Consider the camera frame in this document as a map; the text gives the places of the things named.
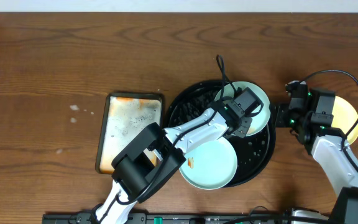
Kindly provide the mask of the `light green plate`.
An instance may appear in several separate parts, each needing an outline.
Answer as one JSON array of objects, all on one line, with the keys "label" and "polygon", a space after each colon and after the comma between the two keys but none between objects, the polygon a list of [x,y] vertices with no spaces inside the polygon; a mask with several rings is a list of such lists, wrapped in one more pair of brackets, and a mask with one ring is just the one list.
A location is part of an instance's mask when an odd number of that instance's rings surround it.
[{"label": "light green plate", "polygon": [[232,135],[241,138],[259,133],[270,119],[270,101],[261,87],[251,82],[234,82],[224,86],[215,97],[218,101],[223,92],[223,102],[230,112],[238,114],[241,124]]}]

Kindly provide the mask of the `yellow plate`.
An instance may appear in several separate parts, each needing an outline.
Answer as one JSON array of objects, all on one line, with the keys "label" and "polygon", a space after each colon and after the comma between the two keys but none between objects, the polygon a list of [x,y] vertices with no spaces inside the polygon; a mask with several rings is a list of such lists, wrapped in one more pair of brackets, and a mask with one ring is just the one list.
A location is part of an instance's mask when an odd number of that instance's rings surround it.
[{"label": "yellow plate", "polygon": [[[356,109],[344,98],[335,96],[332,115],[334,116],[331,127],[340,129],[346,134],[358,118]],[[346,145],[356,141],[358,137],[358,124],[347,136]]]}]

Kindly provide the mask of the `light blue plate front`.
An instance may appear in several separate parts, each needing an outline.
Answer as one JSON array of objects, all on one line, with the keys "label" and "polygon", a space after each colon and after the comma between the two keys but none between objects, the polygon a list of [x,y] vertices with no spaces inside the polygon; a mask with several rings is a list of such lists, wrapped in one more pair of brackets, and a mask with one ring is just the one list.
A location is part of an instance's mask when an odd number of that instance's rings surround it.
[{"label": "light blue plate front", "polygon": [[237,170],[237,155],[226,138],[198,146],[185,155],[180,167],[183,178],[203,190],[215,190],[228,184]]}]

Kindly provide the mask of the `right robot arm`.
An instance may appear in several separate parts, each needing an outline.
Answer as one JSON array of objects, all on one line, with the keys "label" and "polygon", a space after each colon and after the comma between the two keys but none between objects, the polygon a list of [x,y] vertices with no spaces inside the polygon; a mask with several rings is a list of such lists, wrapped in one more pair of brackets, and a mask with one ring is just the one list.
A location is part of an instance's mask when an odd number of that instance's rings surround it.
[{"label": "right robot arm", "polygon": [[329,179],[337,200],[328,219],[358,223],[358,160],[343,131],[351,117],[338,106],[341,98],[304,81],[294,80],[285,88],[290,101],[275,108],[278,127],[290,128]]}]

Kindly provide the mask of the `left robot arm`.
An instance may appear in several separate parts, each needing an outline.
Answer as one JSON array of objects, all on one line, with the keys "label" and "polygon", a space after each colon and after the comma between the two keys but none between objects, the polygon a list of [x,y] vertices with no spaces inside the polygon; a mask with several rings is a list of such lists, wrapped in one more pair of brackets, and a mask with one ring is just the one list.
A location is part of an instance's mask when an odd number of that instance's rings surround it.
[{"label": "left robot arm", "polygon": [[194,151],[204,150],[204,157],[229,156],[235,167],[237,156],[225,137],[246,137],[253,117],[263,108],[261,98],[246,87],[233,97],[221,95],[185,124],[173,128],[147,125],[113,157],[112,189],[93,212],[93,223],[125,223],[133,206],[160,190]]}]

